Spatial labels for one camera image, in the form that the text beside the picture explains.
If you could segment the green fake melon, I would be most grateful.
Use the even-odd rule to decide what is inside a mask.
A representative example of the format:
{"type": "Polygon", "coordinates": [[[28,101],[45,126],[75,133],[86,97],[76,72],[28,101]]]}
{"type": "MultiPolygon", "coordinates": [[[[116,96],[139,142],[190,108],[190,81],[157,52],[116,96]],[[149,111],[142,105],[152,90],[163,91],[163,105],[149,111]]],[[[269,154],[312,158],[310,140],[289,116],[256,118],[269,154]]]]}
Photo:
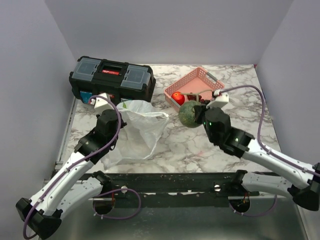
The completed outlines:
{"type": "Polygon", "coordinates": [[[200,106],[201,103],[195,100],[186,101],[182,104],[178,111],[178,119],[181,124],[187,128],[197,128],[200,124],[195,122],[195,106],[200,106]]]}

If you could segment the green fake fruit stem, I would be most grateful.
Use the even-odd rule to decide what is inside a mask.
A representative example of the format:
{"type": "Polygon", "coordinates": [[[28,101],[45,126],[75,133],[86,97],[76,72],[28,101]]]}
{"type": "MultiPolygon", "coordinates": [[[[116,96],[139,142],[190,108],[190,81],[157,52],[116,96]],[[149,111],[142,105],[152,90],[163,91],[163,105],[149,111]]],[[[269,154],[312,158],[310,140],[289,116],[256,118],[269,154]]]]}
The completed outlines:
{"type": "Polygon", "coordinates": [[[202,96],[203,93],[212,93],[212,92],[213,91],[211,89],[206,89],[206,90],[202,90],[202,91],[197,92],[197,93],[189,92],[189,93],[182,93],[182,94],[184,96],[186,96],[186,98],[187,98],[187,95],[190,94],[190,93],[193,93],[194,95],[201,95],[202,96]]]}

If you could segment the red fake apple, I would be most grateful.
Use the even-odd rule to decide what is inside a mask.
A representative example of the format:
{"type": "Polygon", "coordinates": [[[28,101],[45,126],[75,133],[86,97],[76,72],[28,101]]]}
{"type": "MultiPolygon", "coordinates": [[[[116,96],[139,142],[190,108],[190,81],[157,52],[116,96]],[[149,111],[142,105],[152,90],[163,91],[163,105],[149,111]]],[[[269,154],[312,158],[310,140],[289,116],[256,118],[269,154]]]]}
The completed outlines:
{"type": "Polygon", "coordinates": [[[172,95],[171,95],[171,98],[179,105],[183,105],[186,101],[185,99],[185,96],[179,92],[179,91],[176,91],[174,92],[172,95]]]}

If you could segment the white plastic bag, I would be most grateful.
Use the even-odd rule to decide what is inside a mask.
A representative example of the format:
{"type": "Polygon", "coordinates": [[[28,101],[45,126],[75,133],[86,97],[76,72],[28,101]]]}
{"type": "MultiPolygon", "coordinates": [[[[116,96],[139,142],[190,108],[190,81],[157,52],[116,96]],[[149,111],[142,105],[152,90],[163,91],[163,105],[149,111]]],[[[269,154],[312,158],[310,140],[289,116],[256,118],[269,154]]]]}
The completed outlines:
{"type": "Polygon", "coordinates": [[[152,104],[144,100],[121,102],[117,109],[126,126],[120,130],[115,148],[101,159],[105,170],[150,159],[170,120],[167,113],[155,111],[152,104]]]}

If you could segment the dark red fake grapes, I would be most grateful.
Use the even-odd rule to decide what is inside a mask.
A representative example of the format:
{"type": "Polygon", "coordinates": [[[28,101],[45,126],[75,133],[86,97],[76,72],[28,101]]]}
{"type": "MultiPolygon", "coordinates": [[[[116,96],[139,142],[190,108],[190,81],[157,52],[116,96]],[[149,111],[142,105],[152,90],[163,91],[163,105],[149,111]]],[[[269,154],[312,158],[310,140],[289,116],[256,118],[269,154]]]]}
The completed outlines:
{"type": "Polygon", "coordinates": [[[203,99],[200,94],[190,93],[190,94],[187,94],[186,97],[187,97],[187,99],[189,101],[196,101],[196,102],[199,102],[201,104],[208,104],[210,102],[210,100],[203,99]]]}

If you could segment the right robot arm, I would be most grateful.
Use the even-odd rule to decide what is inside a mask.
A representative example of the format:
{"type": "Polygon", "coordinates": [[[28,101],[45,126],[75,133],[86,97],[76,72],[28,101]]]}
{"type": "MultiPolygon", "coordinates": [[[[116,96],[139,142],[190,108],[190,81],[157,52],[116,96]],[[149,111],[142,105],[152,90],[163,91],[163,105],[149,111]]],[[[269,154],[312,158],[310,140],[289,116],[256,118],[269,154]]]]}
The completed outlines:
{"type": "Polygon", "coordinates": [[[208,140],[230,156],[261,165],[274,175],[259,176],[242,172],[242,178],[230,183],[230,191],[241,196],[245,192],[266,192],[291,198],[298,206],[320,209],[320,165],[305,163],[261,143],[248,132],[231,126],[230,116],[218,107],[196,105],[194,121],[202,124],[208,140]]]}

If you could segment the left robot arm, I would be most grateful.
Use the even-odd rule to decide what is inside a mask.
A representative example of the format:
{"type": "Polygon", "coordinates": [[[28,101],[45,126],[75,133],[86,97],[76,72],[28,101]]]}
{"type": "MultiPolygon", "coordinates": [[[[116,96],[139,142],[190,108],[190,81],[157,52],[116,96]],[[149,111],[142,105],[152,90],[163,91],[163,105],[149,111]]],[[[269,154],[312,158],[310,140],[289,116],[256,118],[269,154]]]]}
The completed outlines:
{"type": "Polygon", "coordinates": [[[97,117],[96,126],[78,141],[58,173],[32,197],[17,201],[15,208],[24,222],[24,230],[30,227],[43,240],[55,233],[67,212],[61,205],[63,198],[83,174],[114,149],[125,125],[116,108],[104,110],[97,117]]]}

